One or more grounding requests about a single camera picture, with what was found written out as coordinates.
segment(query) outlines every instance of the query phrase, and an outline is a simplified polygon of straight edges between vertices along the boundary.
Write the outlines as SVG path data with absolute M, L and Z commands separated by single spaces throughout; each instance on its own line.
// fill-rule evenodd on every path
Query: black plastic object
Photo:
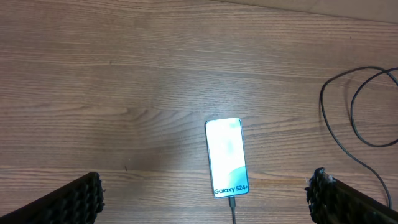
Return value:
M 100 175 L 90 172 L 0 218 L 1 224 L 92 224 L 104 207 Z
M 317 168 L 306 187 L 317 224 L 397 224 L 398 213 Z

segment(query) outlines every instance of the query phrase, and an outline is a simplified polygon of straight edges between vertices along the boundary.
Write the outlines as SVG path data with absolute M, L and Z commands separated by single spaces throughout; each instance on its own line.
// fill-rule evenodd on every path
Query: smartphone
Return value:
M 248 193 L 242 121 L 239 118 L 207 121 L 205 129 L 214 196 Z

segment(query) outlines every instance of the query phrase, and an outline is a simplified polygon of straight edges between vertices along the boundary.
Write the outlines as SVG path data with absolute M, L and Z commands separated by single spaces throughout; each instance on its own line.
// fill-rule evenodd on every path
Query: usb cable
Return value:
M 232 210 L 232 221 L 233 224 L 236 224 L 236 219 L 235 219 L 235 197 L 229 197 L 229 206 L 231 207 Z

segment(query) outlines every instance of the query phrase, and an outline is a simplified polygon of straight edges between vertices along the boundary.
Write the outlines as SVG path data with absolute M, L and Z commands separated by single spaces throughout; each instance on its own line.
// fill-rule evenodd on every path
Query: wooden table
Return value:
M 311 223 L 306 177 L 324 166 L 385 203 L 376 177 L 334 142 L 320 88 L 351 68 L 398 66 L 398 25 L 215 1 L 2 0 L 0 215 L 89 172 L 96 223 L 232 223 L 211 194 L 204 123 L 240 117 L 251 191 L 237 222 Z M 325 92 L 332 128 L 398 203 L 397 146 L 354 134 L 348 105 L 376 71 Z M 356 102 L 359 131 L 396 139 L 387 77 Z

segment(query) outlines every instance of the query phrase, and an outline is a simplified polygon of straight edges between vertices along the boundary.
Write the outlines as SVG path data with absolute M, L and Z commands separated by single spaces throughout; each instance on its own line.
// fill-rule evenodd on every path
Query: wood grain surface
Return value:
M 385 203 L 381 184 L 334 142 L 323 83 L 398 66 L 398 26 L 206 0 L 1 0 L 0 215 L 96 171 L 96 223 L 231 223 L 211 193 L 204 123 L 240 117 L 251 191 L 237 223 L 311 223 L 317 167 Z M 325 92 L 341 142 L 398 203 L 397 146 L 354 134 L 348 105 L 376 71 Z M 376 78 L 356 102 L 371 142 L 398 133 L 398 88 Z

